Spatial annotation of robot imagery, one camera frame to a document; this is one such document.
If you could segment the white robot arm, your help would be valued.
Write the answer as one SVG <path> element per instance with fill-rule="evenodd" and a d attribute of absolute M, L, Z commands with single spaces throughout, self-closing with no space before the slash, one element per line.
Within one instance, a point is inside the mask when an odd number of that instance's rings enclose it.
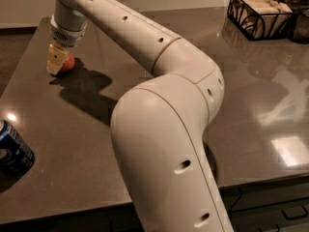
<path fill-rule="evenodd" d="M 51 34 L 73 47 L 92 21 L 152 79 L 127 91 L 112 145 L 145 232 L 234 232 L 203 143 L 223 102 L 216 63 L 180 35 L 116 0 L 56 0 Z"/>

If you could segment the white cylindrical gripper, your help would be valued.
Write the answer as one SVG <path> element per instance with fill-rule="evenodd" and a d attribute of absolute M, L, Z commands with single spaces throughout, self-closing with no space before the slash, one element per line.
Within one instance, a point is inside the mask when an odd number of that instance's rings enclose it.
<path fill-rule="evenodd" d="M 46 69 L 49 73 L 57 75 L 66 69 L 70 53 L 65 47 L 77 46 L 85 35 L 86 27 L 85 15 L 56 1 L 50 20 L 50 34 L 57 43 L 52 43 L 48 49 Z"/>

